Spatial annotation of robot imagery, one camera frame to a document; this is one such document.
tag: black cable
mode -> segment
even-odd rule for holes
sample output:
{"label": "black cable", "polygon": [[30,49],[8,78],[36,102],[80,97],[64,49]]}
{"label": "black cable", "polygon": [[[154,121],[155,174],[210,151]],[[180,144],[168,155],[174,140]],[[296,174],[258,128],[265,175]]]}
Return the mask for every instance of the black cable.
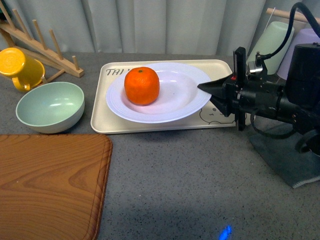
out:
{"label": "black cable", "polygon": [[256,126],[255,126],[255,116],[256,114],[259,112],[259,109],[255,109],[253,112],[251,112],[250,114],[250,122],[251,122],[251,125],[253,127],[253,129],[265,136],[265,137],[268,137],[268,138],[272,138],[272,139],[278,139],[278,140],[281,140],[281,139],[287,139],[289,138],[290,136],[292,136],[293,134],[296,133],[296,131],[294,129],[292,129],[290,132],[287,132],[287,133],[284,133],[284,134],[272,134],[272,133],[268,133],[268,132],[265,132],[265,131],[262,131],[260,129],[258,129]]}
{"label": "black cable", "polygon": [[306,5],[304,5],[302,2],[297,2],[291,8],[288,29],[286,31],[283,42],[277,48],[277,50],[275,50],[273,53],[261,55],[262,60],[267,60],[267,59],[272,58],[274,55],[279,53],[281,51],[281,49],[286,45],[286,43],[290,37],[293,25],[294,25],[294,18],[295,18],[295,14],[296,14],[297,9],[301,10],[302,14],[305,16],[305,18],[308,20],[309,24],[311,25],[312,29],[314,30],[315,34],[317,34],[317,36],[320,38],[320,25],[318,24],[317,20],[312,15],[312,13],[310,12],[310,10],[307,8]]}

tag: yellow mug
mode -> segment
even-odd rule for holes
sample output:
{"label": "yellow mug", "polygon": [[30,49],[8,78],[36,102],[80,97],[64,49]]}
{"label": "yellow mug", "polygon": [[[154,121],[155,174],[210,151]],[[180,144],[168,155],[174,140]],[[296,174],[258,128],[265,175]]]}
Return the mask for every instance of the yellow mug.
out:
{"label": "yellow mug", "polygon": [[11,78],[19,91],[28,92],[42,82],[45,67],[21,50],[9,47],[0,51],[0,74]]}

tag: cutting board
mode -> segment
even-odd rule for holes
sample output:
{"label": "cutting board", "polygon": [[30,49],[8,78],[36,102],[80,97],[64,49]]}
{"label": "cutting board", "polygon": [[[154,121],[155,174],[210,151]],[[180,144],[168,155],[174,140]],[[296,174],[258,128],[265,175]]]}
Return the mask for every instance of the cutting board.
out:
{"label": "cutting board", "polygon": [[96,239],[112,149],[102,134],[0,135],[0,239]]}

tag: wooden dish rack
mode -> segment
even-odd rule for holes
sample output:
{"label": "wooden dish rack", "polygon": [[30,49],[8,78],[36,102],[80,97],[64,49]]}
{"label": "wooden dish rack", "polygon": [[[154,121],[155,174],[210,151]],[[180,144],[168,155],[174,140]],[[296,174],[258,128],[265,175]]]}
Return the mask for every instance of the wooden dish rack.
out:
{"label": "wooden dish rack", "polygon": [[[24,54],[34,59],[37,59],[41,63],[58,70],[56,74],[52,75],[48,79],[46,79],[45,77],[42,77],[41,79],[44,84],[51,82],[52,80],[56,79],[63,73],[68,73],[78,78],[82,77],[85,74],[84,70],[79,67],[76,56],[72,56],[73,62],[70,62],[69,60],[63,57],[60,47],[58,45],[58,42],[56,40],[54,31],[52,29],[49,30],[49,33],[54,43],[54,46],[56,48],[56,52],[47,47],[44,41],[43,35],[40,31],[37,20],[34,19],[32,20],[32,22],[34,24],[34,27],[36,29],[36,32],[38,34],[40,41],[37,41],[30,36],[25,24],[23,23],[16,9],[13,9],[12,12],[16,20],[18,21],[22,31],[16,28],[15,24],[13,23],[5,6],[1,1],[0,1],[0,9],[2,10],[7,20],[7,22],[0,20],[0,33],[3,36],[4,40],[6,41],[8,47],[20,49],[21,51],[23,51]],[[12,39],[12,36],[19,39],[23,43],[27,44],[29,47],[35,49],[37,52],[30,51],[23,47],[17,46],[14,40]]]}

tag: countertop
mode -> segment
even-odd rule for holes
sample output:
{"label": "countertop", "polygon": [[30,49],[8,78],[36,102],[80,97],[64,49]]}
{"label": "countertop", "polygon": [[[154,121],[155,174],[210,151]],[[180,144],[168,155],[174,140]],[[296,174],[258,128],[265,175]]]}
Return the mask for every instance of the countertop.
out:
{"label": "countertop", "polygon": [[[67,73],[54,81],[82,88],[85,110],[64,134],[98,134],[90,120],[100,69],[112,62],[219,59],[232,57],[134,53],[76,55],[84,76]],[[46,68],[52,75],[57,70]],[[0,76],[0,134],[37,134],[15,109],[24,94]],[[260,129],[275,121],[257,117]],[[320,182],[293,189],[273,172],[249,142],[251,126],[113,134],[113,153],[99,240],[315,240],[320,236]]]}

